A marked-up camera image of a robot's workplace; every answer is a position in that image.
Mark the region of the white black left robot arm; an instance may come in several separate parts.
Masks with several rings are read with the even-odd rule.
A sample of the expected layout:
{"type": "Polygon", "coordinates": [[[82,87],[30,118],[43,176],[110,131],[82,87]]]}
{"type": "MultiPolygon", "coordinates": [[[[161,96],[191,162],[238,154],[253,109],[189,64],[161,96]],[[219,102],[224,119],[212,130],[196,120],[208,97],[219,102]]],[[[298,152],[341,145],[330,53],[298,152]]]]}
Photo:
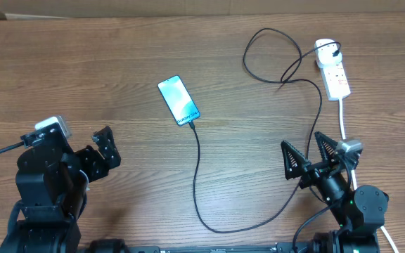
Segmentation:
{"type": "Polygon", "coordinates": [[[17,161],[15,182],[20,200],[13,206],[0,252],[76,252],[77,225],[88,184],[121,163],[113,131],[93,134],[98,146],[74,151],[58,123],[22,136],[29,148],[17,161]]]}

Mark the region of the black Samsung Galaxy smartphone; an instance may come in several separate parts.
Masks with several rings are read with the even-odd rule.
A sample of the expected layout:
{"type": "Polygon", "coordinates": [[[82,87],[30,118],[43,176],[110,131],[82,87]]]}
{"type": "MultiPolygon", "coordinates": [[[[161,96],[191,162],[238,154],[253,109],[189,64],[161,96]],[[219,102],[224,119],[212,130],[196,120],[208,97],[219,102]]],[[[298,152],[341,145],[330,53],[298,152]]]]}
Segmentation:
{"type": "Polygon", "coordinates": [[[179,75],[160,82],[157,87],[180,127],[199,118],[200,111],[179,75]]]}

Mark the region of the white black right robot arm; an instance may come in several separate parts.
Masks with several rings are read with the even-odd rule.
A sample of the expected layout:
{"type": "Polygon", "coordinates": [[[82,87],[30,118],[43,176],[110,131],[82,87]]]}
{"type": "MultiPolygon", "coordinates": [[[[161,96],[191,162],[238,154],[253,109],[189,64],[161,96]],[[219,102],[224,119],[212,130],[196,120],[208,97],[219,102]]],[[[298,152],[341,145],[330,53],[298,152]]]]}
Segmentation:
{"type": "Polygon", "coordinates": [[[353,171],[363,151],[357,139],[334,141],[315,133],[321,161],[311,163],[287,141],[281,142],[285,178],[299,179],[301,189],[316,187],[326,207],[308,218],[295,232],[291,252],[379,252],[376,231],[385,224],[387,193],[371,185],[353,189],[353,171]],[[309,242],[298,243],[302,229],[330,211],[339,228],[316,233],[309,242]]]}

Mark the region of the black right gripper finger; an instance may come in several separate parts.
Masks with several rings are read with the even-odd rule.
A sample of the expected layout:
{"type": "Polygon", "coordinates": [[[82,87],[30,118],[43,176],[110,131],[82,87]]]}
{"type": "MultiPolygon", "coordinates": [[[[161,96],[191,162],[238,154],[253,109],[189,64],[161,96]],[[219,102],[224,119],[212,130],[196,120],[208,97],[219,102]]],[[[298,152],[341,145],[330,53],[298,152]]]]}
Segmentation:
{"type": "Polygon", "coordinates": [[[311,165],[311,162],[291,143],[282,141],[281,150],[283,153],[285,178],[287,180],[301,177],[307,172],[307,168],[311,165]]]}
{"type": "Polygon", "coordinates": [[[320,131],[317,131],[314,136],[319,148],[321,159],[328,162],[337,162],[339,159],[335,152],[338,142],[334,141],[327,135],[322,134],[320,131]]]}

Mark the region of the white power strip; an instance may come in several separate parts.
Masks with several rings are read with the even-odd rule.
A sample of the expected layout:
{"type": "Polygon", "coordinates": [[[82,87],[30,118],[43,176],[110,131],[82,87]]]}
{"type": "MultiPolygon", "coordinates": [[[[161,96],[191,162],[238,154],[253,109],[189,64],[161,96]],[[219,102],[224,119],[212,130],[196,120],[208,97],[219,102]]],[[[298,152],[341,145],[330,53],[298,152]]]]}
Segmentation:
{"type": "Polygon", "coordinates": [[[342,63],[321,68],[321,76],[328,100],[342,100],[351,94],[342,63]]]}

